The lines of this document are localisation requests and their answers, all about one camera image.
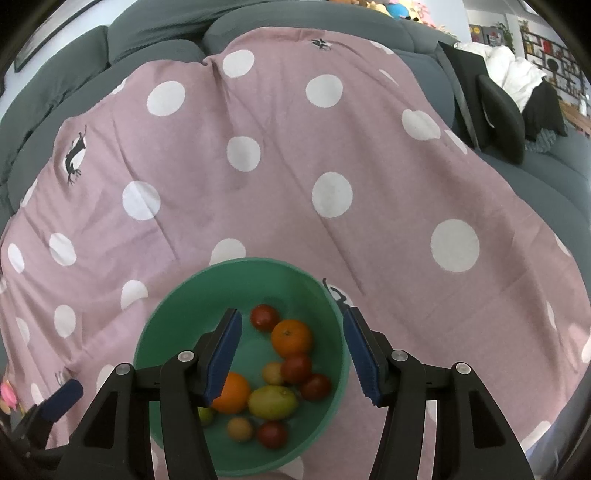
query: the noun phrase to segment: gray sofa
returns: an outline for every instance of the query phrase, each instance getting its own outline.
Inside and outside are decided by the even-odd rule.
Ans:
[[[297,0],[139,0],[110,27],[74,40],[53,57],[14,100],[0,121],[0,228],[47,159],[65,119],[80,115],[150,60],[202,61],[220,53],[237,36],[263,26],[320,28],[357,35],[395,50],[414,72],[427,99],[466,143],[452,84],[436,61],[439,41],[455,38],[416,22],[331,2]],[[556,232],[579,265],[591,294],[591,144],[574,131],[548,154],[526,152],[516,166],[495,148],[479,152]],[[5,358],[0,344],[0,370]],[[540,472],[553,467],[582,428],[589,398],[588,374],[555,430],[533,453]]]

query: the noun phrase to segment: green bowl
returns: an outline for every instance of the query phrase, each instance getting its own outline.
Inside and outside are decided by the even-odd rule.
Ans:
[[[284,319],[308,324],[314,333],[314,371],[332,380],[333,391],[320,402],[300,402],[287,420],[289,441],[279,450],[268,450],[256,440],[246,444],[230,440],[226,424],[232,416],[217,414],[204,432],[219,476],[254,475],[291,462],[314,443],[334,417],[345,393],[350,357],[342,315],[331,295],[317,280],[290,264],[264,258],[230,260],[175,288],[152,314],[135,352],[136,368],[161,365],[180,351],[192,349],[202,334],[216,327],[227,308],[236,308],[242,313],[242,338],[230,370],[244,375],[256,390],[265,385],[263,367],[281,360],[271,346],[271,335],[255,330],[250,323],[250,311],[261,303],[275,307]],[[150,430],[162,447],[159,403],[150,404]]]

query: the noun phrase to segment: pink blanket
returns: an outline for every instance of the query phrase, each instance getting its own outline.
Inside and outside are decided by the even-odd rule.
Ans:
[[[9,379],[26,407],[65,378],[85,387],[51,444],[67,441],[113,365],[132,361],[172,288],[244,256],[328,278],[423,363],[471,364],[524,449],[591,358],[570,253],[446,127],[402,60],[348,35],[262,28],[204,64],[143,65],[67,120],[7,227]],[[384,415],[351,373],[303,478],[367,478]],[[164,479],[157,447],[154,458]]]

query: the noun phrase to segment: shelf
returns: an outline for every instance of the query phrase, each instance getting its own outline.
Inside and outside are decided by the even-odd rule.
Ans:
[[[566,88],[572,88],[576,92],[580,92],[582,94],[585,94],[585,82],[584,82],[583,72],[580,68],[580,65],[573,59],[573,56],[569,52],[568,48],[556,43],[555,41],[552,41],[552,40],[549,40],[545,37],[542,37],[541,35],[538,35],[538,34],[535,34],[532,32],[526,32],[524,30],[521,30],[521,39],[522,39],[523,47],[524,47],[524,51],[525,51],[525,58],[527,59],[528,56],[531,56],[534,59],[541,60],[542,65],[539,65],[533,59],[531,60],[531,62],[534,65],[536,65],[540,70],[550,72],[550,74],[548,75],[548,78],[553,78],[554,80],[556,80],[557,78],[560,78],[560,79],[566,81],[566,83],[567,83]],[[544,47],[543,47],[544,42],[548,42],[553,47],[552,53],[548,53],[544,50]],[[541,51],[536,52],[534,46],[540,47]],[[560,57],[556,56],[556,54],[558,52],[560,52],[562,54]],[[558,65],[561,67],[562,73],[553,72],[548,67],[548,60],[549,59],[553,59],[554,61],[556,61],[558,63]],[[577,95],[576,93],[571,93],[569,90],[567,90],[559,85],[554,85],[554,84],[552,84],[552,85],[557,90],[560,90],[568,95],[571,95],[571,96]]]

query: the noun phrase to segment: pink toy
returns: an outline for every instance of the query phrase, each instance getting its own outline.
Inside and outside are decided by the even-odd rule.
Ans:
[[[429,7],[427,5],[421,4],[419,2],[414,2],[414,8],[418,12],[418,16],[423,21],[425,25],[429,25],[429,27],[437,28],[437,25],[431,18],[431,12],[429,11]]]
[[[17,396],[15,395],[14,390],[12,389],[8,381],[5,381],[0,385],[0,397],[4,400],[4,403],[8,405],[11,409],[17,409]]]

